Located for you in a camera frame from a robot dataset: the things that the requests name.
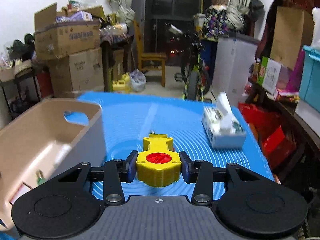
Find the gray ribbed surface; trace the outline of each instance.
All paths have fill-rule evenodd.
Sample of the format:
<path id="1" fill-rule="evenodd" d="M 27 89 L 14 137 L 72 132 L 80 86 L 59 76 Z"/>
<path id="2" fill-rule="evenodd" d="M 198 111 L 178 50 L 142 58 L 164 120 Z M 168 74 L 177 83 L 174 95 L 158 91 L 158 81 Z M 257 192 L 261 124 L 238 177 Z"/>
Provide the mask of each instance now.
<path id="1" fill-rule="evenodd" d="M 209 208 L 196 207 L 184 196 L 160 199 L 163 202 L 153 196 L 132 196 L 124 205 L 106 208 L 94 226 L 70 240 L 246 239 L 226 230 Z"/>

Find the beige plastic bin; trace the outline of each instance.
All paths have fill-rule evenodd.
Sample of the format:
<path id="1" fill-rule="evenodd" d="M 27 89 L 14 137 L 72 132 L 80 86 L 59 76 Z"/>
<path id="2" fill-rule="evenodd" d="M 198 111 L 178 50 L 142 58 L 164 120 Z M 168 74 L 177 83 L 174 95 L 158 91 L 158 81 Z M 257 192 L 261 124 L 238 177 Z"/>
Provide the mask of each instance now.
<path id="1" fill-rule="evenodd" d="M 81 112 L 88 125 L 68 122 L 65 112 Z M 106 146 L 99 105 L 54 98 L 44 100 L 0 132 L 0 219 L 10 233 L 11 208 L 19 196 L 38 186 L 38 171 L 55 177 L 80 162 L 100 166 Z"/>

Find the chair backrest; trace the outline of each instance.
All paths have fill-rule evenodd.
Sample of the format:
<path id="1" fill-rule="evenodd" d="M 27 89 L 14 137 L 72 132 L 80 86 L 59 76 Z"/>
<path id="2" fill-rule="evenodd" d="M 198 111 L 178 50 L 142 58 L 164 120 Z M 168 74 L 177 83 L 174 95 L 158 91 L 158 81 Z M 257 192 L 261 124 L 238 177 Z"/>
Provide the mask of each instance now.
<path id="1" fill-rule="evenodd" d="M 141 37 L 141 33 L 140 33 L 139 23 L 136 20 L 134 20 L 133 25 L 134 25 L 134 34 L 135 34 L 136 43 L 137 43 L 138 60 L 139 60 L 139 62 L 141 62 L 141 55 L 143 53 L 143 46 L 142 46 L 142 37 Z"/>

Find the teal plastic container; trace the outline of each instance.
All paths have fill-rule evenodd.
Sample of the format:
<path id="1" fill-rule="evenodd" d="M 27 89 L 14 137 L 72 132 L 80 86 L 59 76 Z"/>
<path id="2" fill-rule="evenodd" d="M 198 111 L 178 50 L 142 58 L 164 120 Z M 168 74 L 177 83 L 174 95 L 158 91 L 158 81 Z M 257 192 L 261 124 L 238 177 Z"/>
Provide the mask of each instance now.
<path id="1" fill-rule="evenodd" d="M 299 96 L 320 112 L 320 51 L 303 46 L 306 52 Z"/>

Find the blue table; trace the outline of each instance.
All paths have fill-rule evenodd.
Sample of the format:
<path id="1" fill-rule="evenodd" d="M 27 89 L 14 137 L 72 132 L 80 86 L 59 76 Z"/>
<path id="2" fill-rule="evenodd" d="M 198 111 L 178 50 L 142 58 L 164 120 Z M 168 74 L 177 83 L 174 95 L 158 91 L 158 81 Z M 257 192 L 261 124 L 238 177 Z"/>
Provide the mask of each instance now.
<path id="1" fill-rule="evenodd" d="M 192 160 L 202 159 L 217 167 L 234 162 L 273 180 L 267 160 L 263 156 L 249 126 L 235 107 L 232 112 L 247 132 L 242 150 L 212 150 L 201 123 L 203 107 L 209 104 L 155 96 L 124 95 L 88 92 L 78 98 L 95 102 L 103 109 L 103 129 L 106 140 L 106 161 L 126 159 L 132 150 L 142 151 L 142 138 L 150 130 L 173 137 L 176 152 L 185 151 Z M 68 120 L 84 122 L 81 114 L 71 114 Z M 191 198 L 194 184 L 186 184 L 182 176 L 178 182 L 163 188 L 153 188 L 135 179 L 122 183 L 125 198 L 129 195 L 171 196 Z M 213 198 L 224 193 L 223 183 L 214 183 Z M 103 182 L 95 184 L 92 192 L 103 197 Z"/>

